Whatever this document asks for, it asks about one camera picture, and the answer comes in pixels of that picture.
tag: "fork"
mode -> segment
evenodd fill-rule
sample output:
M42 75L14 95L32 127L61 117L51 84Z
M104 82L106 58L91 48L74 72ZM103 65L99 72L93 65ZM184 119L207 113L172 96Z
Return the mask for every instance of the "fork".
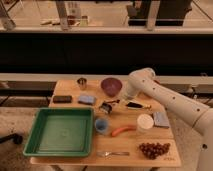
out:
M98 151L97 155L100 157L107 157L109 155L120 155L120 156L129 156L129 152L110 152L110 151Z

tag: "green plastic tray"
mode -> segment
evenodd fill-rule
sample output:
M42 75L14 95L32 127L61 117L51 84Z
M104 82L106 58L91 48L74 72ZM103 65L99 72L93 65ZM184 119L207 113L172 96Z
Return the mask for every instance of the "green plastic tray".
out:
M41 108L35 118L25 156L83 157L91 151L92 108Z

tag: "grapes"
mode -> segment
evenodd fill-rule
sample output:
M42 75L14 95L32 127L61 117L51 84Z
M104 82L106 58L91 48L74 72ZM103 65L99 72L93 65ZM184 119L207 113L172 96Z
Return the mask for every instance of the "grapes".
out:
M139 145L139 149L143 154L149 159L156 159L158 156L168 153L170 143L160 144L160 143L142 143Z

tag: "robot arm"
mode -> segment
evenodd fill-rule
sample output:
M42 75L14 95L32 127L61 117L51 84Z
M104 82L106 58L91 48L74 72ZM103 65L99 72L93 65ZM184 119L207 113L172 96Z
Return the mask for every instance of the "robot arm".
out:
M124 99L134 98L142 91L156 99L178 117L204 135L204 145L198 163L199 171L213 170L213 109L209 106L183 96L154 81L155 72L151 68L133 71L128 83L121 92Z

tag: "red bowl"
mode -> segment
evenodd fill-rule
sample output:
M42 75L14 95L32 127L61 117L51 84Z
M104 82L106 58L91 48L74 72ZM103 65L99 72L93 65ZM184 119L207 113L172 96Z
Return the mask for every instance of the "red bowl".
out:
M122 83L117 78L109 77L101 82L101 88L106 93L106 95L109 97L114 97L120 92Z

